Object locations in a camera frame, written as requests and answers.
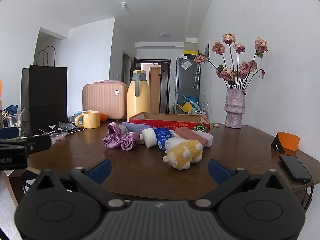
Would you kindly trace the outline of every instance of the ceiling light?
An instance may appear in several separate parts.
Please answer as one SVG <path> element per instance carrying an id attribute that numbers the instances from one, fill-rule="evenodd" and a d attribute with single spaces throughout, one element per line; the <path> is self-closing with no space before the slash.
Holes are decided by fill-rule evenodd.
<path id="1" fill-rule="evenodd" d="M 170 33 L 162 32 L 162 33 L 159 34 L 159 36 L 161 36 L 161 37 L 170 37 Z"/>
<path id="2" fill-rule="evenodd" d="M 127 3 L 126 2 L 122 2 L 121 5 L 122 5 L 121 6 L 121 10 L 124 11 L 125 7 L 127 6 Z"/>

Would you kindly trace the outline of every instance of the gray refrigerator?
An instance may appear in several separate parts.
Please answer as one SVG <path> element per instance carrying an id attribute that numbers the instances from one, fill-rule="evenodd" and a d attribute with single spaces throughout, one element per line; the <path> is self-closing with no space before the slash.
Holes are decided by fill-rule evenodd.
<path id="1" fill-rule="evenodd" d="M 196 70 L 197 65 L 194 62 L 196 55 L 186 55 L 187 59 L 191 59 L 193 63 L 189 68 L 186 70 L 180 65 L 185 58 L 177 58 L 177 72 L 176 72 L 176 94 L 175 94 L 175 108 L 174 112 L 176 114 L 183 114 L 183 111 L 177 107 L 177 103 L 182 101 L 184 97 L 181 95 L 188 95 L 193 96 L 197 102 L 199 102 L 199 87 L 197 89 L 198 77 L 196 81 L 195 88 L 193 88 L 193 84 L 195 82 Z"/>

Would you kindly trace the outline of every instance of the yellow mug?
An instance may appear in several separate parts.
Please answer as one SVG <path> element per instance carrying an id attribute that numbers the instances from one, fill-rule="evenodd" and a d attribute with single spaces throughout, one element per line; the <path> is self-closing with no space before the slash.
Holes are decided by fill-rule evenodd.
<path id="1" fill-rule="evenodd" d="M 78 127 L 84 127 L 86 129 L 97 128 L 100 126 L 100 116 L 98 111 L 88 111 L 79 114 L 75 118 L 75 125 Z M 79 119 L 82 117 L 82 124 L 79 123 Z"/>

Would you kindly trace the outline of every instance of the purple scrunchie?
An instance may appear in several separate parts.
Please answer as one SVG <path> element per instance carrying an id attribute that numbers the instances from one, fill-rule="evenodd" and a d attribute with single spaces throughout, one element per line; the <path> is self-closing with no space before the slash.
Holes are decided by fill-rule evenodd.
<path id="1" fill-rule="evenodd" d="M 129 132 L 124 135 L 120 140 L 121 148 L 124 151 L 130 151 L 133 149 L 140 139 L 140 135 L 137 132 Z"/>
<path id="2" fill-rule="evenodd" d="M 140 139 L 137 132 L 129 132 L 121 138 L 121 130 L 119 126 L 112 122 L 108 125 L 108 135 L 103 139 L 103 143 L 108 148 L 116 148 L 121 146 L 125 151 L 133 149 Z"/>
<path id="3" fill-rule="evenodd" d="M 120 146 L 121 130 L 119 126 L 112 122 L 108 125 L 108 135 L 103 139 L 103 143 L 108 148 L 116 148 Z"/>

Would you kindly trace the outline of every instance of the vase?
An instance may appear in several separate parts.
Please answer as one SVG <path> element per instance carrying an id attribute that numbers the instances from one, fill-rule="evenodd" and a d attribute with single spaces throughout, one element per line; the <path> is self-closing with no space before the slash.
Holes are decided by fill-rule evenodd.
<path id="1" fill-rule="evenodd" d="M 241 128 L 242 114 L 245 113 L 245 91 L 238 88 L 227 88 L 224 110 L 227 112 L 226 127 Z"/>

